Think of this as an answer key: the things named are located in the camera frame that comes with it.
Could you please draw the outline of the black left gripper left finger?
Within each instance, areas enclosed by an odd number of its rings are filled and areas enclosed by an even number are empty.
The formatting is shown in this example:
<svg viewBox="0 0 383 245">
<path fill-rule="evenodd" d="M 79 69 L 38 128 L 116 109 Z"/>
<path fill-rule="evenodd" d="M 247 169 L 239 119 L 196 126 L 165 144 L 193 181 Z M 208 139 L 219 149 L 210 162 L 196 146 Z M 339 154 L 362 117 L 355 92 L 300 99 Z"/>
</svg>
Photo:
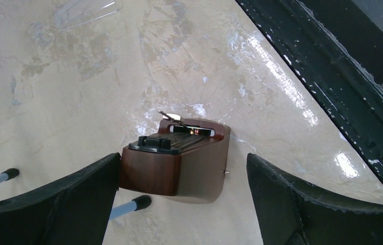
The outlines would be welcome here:
<svg viewBox="0 0 383 245">
<path fill-rule="evenodd" d="M 110 154 L 29 192 L 0 201 L 0 244 L 101 244 L 118 190 Z"/>
</svg>

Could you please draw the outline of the brown wooden metronome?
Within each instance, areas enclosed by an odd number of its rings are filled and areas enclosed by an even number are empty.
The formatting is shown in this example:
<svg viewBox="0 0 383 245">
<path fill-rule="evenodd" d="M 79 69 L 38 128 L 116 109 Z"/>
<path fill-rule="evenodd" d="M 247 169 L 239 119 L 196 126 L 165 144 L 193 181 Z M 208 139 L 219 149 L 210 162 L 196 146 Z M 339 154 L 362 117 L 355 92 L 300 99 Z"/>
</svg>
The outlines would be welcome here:
<svg viewBox="0 0 383 245">
<path fill-rule="evenodd" d="M 209 204 L 222 193 L 231 128 L 202 118 L 159 111 L 158 131 L 123 148 L 122 189 L 182 203 Z"/>
</svg>

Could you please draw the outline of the clear plastic metronome cover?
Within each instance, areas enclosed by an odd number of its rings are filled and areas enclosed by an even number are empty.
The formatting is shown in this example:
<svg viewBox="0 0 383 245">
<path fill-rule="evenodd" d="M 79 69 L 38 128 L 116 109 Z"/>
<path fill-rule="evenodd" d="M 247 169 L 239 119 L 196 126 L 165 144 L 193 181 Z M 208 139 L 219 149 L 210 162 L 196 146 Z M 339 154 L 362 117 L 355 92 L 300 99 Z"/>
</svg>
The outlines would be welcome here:
<svg viewBox="0 0 383 245">
<path fill-rule="evenodd" d="M 54 12 L 54 23 L 61 30 L 69 30 L 114 14 L 119 1 L 69 0 Z"/>
</svg>

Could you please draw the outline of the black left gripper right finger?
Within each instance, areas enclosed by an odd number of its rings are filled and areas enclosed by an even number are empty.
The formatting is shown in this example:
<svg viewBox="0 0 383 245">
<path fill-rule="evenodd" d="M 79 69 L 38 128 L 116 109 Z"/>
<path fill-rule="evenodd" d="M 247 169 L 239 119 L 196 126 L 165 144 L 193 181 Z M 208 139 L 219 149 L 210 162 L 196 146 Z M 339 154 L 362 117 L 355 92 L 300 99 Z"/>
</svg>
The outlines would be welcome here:
<svg viewBox="0 0 383 245">
<path fill-rule="evenodd" d="M 264 244 L 383 244 L 383 205 L 321 188 L 256 154 L 246 168 Z"/>
</svg>

